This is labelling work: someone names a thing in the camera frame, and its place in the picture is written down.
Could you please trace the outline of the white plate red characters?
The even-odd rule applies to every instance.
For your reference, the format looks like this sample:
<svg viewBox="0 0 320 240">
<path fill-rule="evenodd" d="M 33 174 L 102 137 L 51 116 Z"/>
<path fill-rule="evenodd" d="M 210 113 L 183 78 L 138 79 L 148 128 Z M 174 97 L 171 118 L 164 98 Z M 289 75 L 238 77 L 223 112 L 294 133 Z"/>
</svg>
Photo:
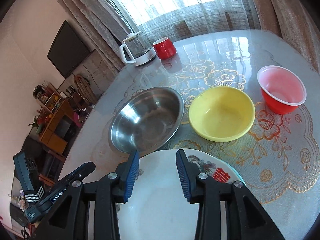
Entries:
<svg viewBox="0 0 320 240">
<path fill-rule="evenodd" d="M 142 157 L 132 196 L 117 204 L 121 239 L 194 239 L 198 204 L 183 195 L 176 149 Z"/>
</svg>

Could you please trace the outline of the stainless steel bowl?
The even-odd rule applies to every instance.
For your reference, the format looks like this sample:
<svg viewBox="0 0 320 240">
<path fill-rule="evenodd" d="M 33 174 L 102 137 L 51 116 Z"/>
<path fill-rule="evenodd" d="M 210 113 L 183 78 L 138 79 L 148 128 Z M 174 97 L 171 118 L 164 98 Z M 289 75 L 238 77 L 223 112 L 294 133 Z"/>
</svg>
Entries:
<svg viewBox="0 0 320 240">
<path fill-rule="evenodd" d="M 127 158 L 132 150 L 148 155 L 165 145 L 178 130 L 184 100 L 169 87 L 154 87 L 133 96 L 115 114 L 108 132 L 109 146 Z"/>
</svg>

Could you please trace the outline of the large turquoise plastic plate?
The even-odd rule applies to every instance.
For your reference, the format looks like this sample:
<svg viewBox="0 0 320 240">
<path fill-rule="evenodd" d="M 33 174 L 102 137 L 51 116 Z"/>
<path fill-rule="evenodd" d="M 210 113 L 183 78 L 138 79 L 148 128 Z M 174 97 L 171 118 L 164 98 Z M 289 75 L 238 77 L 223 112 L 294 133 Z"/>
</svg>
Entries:
<svg viewBox="0 0 320 240">
<path fill-rule="evenodd" d="M 243 178 L 242 178 L 242 176 L 239 174 L 239 172 L 238 172 L 237 170 L 235 170 L 234 168 L 233 168 L 233 170 L 234 170 L 234 173 L 238 176 L 239 180 L 240 180 L 244 185 L 246 185 L 245 181 L 243 180 Z"/>
</svg>

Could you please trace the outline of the wooden shelf cabinet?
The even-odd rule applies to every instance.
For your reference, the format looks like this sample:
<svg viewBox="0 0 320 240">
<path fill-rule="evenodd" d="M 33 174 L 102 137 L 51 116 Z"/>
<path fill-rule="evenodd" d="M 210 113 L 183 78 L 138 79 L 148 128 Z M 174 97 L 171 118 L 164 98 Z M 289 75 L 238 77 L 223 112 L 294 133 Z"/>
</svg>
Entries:
<svg viewBox="0 0 320 240">
<path fill-rule="evenodd" d="M 64 98 L 51 83 L 44 82 L 36 86 L 33 97 L 41 107 L 40 121 L 36 122 L 38 125 L 43 125 L 39 141 L 53 152 L 62 155 L 67 141 L 56 133 L 57 128 L 64 118 L 75 123 L 74 111 L 68 99 Z"/>
</svg>

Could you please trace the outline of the yellow plastic bowl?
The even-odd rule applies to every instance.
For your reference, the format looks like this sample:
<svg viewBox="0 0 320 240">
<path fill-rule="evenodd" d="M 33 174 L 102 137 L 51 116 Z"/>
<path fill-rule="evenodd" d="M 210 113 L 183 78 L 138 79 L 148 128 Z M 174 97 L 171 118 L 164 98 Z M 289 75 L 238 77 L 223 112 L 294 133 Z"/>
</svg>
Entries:
<svg viewBox="0 0 320 240">
<path fill-rule="evenodd" d="M 230 142 L 253 126 L 255 106 L 242 90 L 213 87 L 198 95 L 188 111 L 189 124 L 204 139 Z"/>
</svg>

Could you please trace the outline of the red plastic bowl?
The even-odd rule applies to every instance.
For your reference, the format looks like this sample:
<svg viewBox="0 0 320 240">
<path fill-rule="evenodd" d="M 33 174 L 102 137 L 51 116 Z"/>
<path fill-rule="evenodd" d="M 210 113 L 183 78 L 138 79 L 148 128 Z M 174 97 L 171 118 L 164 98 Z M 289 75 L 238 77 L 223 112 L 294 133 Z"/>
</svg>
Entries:
<svg viewBox="0 0 320 240">
<path fill-rule="evenodd" d="M 306 101 L 304 83 L 286 68 L 264 66 L 257 72 L 257 81 L 267 107 L 274 113 L 289 114 Z"/>
</svg>

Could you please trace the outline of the white glass electric kettle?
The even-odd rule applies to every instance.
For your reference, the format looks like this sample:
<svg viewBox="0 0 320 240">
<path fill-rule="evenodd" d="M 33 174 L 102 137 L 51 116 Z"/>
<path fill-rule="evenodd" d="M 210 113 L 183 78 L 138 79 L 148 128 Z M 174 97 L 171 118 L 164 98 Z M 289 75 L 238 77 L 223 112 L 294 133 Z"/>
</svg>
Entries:
<svg viewBox="0 0 320 240">
<path fill-rule="evenodd" d="M 156 52 L 143 33 L 129 33 L 119 46 L 120 58 L 124 64 L 142 66 L 156 57 Z"/>
</svg>

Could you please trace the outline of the red mug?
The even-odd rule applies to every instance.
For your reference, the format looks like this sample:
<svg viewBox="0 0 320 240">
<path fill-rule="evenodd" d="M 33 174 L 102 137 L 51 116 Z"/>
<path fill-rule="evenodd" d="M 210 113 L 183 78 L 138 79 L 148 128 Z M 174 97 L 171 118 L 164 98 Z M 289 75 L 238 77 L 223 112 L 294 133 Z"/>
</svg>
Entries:
<svg viewBox="0 0 320 240">
<path fill-rule="evenodd" d="M 168 37 L 160 38 L 153 42 L 152 46 L 160 60 L 169 59 L 177 53 L 175 46 Z"/>
</svg>

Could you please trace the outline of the left beige curtain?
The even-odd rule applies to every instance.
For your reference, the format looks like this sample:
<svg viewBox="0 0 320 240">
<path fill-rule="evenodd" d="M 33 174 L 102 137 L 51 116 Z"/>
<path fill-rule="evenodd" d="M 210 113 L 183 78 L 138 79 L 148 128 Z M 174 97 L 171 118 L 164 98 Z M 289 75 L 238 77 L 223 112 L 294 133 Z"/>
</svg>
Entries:
<svg viewBox="0 0 320 240">
<path fill-rule="evenodd" d="M 124 67 L 119 46 L 130 32 L 129 26 L 108 0 L 57 0 L 80 25 L 110 71 L 117 74 Z"/>
</svg>

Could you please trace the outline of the beige curtain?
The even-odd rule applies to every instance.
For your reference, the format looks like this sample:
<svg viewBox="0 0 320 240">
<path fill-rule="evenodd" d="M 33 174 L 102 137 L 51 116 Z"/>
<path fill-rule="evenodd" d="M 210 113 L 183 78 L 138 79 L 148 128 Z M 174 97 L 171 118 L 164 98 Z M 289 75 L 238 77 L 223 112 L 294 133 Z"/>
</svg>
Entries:
<svg viewBox="0 0 320 240">
<path fill-rule="evenodd" d="M 119 46 L 130 32 L 129 26 L 108 0 L 57 0 L 80 25 L 110 71 L 117 74 L 124 67 Z"/>
<path fill-rule="evenodd" d="M 319 27 L 300 0 L 253 0 L 260 26 L 293 46 L 319 73 Z"/>
</svg>

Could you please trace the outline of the sheer white window curtain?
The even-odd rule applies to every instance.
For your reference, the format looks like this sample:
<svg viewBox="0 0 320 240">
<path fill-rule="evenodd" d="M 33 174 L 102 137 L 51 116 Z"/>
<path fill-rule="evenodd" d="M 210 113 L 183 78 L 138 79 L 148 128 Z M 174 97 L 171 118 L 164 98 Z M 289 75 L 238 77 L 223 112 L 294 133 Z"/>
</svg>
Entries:
<svg viewBox="0 0 320 240">
<path fill-rule="evenodd" d="M 220 31 L 260 29 L 253 0 L 107 0 L 149 42 L 173 42 Z"/>
</svg>

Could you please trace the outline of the right beige curtain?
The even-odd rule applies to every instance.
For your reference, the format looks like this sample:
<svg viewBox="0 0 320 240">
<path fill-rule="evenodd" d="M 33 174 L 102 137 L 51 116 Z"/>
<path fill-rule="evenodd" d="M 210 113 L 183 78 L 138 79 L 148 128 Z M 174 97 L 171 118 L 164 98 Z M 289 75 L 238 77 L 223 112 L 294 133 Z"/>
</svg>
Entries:
<svg viewBox="0 0 320 240">
<path fill-rule="evenodd" d="M 293 46 L 319 73 L 319 27 L 300 0 L 253 0 L 260 26 Z"/>
</svg>

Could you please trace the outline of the black wall television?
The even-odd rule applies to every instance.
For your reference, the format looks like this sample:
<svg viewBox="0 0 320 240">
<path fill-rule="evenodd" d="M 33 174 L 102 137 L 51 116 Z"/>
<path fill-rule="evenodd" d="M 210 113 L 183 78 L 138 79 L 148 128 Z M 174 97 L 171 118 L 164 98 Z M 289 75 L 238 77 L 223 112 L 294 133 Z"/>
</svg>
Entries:
<svg viewBox="0 0 320 240">
<path fill-rule="evenodd" d="M 48 51 L 47 58 L 66 79 L 90 54 L 88 46 L 64 20 Z"/>
</svg>

